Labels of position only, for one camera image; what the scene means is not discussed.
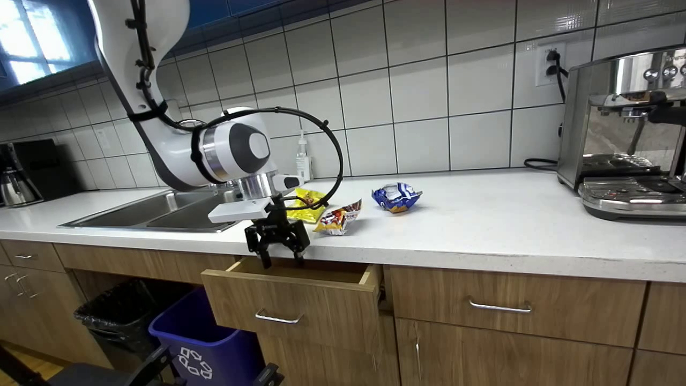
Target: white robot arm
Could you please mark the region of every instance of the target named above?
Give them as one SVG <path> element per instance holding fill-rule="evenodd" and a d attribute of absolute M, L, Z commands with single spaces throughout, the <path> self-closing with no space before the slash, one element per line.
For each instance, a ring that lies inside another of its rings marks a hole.
<path fill-rule="evenodd" d="M 101 61 L 144 136 L 156 174 L 172 189 L 221 184 L 267 168 L 270 139 L 259 115 L 225 119 L 193 132 L 197 123 L 173 123 L 164 114 L 156 64 L 185 30 L 188 0 L 90 0 L 88 5 Z M 146 23 L 148 40 L 140 40 L 137 23 Z"/>
<path fill-rule="evenodd" d="M 270 244 L 285 244 L 295 262 L 308 247 L 299 221 L 287 221 L 287 209 L 327 206 L 343 179 L 343 153 L 327 128 L 307 112 L 287 106 L 229 109 L 211 123 L 172 119 L 156 86 L 156 64 L 185 30 L 188 0 L 88 0 L 98 36 L 98 58 L 144 136 L 156 174 L 178 191 L 237 179 L 245 202 L 222 203 L 209 218 L 242 221 L 248 251 L 270 265 Z M 338 176 L 331 189 L 315 203 L 285 208 L 282 191 L 289 179 L 270 164 L 270 139 L 256 114 L 289 114 L 313 123 L 334 144 Z"/>

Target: stainless steel sink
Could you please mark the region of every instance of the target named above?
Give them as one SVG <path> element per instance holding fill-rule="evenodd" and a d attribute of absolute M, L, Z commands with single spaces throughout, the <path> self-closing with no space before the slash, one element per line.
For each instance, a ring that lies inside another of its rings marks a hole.
<path fill-rule="evenodd" d="M 199 189 L 188 192 L 166 191 L 113 209 L 80 217 L 61 228 L 107 228 L 146 232 L 222 232 L 230 222 L 209 222 L 208 214 L 225 202 L 230 191 Z"/>

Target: wall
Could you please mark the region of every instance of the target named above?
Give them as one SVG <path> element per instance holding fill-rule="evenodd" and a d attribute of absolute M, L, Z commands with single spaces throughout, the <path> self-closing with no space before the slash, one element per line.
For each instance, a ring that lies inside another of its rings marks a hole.
<path fill-rule="evenodd" d="M 348 176 L 519 168 L 556 157 L 563 106 L 536 80 L 540 46 L 576 67 L 677 42 L 683 0 L 375 0 L 168 58 L 161 86 L 175 115 L 292 105 L 327 118 Z M 267 125 L 280 170 L 303 128 L 315 176 L 334 174 L 313 126 Z M 88 189 L 161 184 L 105 80 L 0 106 L 0 126 L 1 139 L 56 136 Z"/>

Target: wooden cabinet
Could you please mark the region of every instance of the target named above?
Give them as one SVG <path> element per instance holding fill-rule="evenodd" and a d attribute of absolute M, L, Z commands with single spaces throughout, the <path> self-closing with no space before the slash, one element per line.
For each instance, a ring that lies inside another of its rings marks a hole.
<path fill-rule="evenodd" d="M 8 258 L 3 255 L 1 249 L 0 249 L 0 265 L 8 265 Z"/>
<path fill-rule="evenodd" d="M 242 260 L 206 270 L 221 326 L 253 331 L 267 362 L 298 386 L 394 386 L 391 318 L 379 312 L 375 265 Z"/>
<path fill-rule="evenodd" d="M 631 348 L 645 282 L 388 267 L 396 318 Z"/>
<path fill-rule="evenodd" d="M 629 350 L 396 319 L 403 386 L 626 386 Z"/>
<path fill-rule="evenodd" d="M 650 285 L 639 348 L 686 356 L 686 285 Z"/>
<path fill-rule="evenodd" d="M 59 258 L 51 244 L 45 242 L 1 242 L 12 265 L 63 272 Z"/>
<path fill-rule="evenodd" d="M 25 267 L 0 272 L 3 341 L 59 359 L 109 365 L 90 333 L 73 318 L 78 297 L 66 274 Z"/>
<path fill-rule="evenodd" d="M 148 277 L 161 281 L 200 282 L 208 267 L 229 267 L 235 258 L 206 252 L 162 252 L 140 249 L 103 249 L 57 244 L 57 255 L 68 270 L 109 272 L 122 277 Z"/>
<path fill-rule="evenodd" d="M 683 386 L 686 356 L 637 351 L 629 386 Z"/>

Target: blue trash bin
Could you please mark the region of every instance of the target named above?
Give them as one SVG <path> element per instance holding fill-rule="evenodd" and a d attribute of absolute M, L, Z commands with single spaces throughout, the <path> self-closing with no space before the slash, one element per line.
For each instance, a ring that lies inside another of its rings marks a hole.
<path fill-rule="evenodd" d="M 150 323 L 188 386 L 248 386 L 264 368 L 256 336 L 221 328 L 204 290 L 194 290 Z"/>

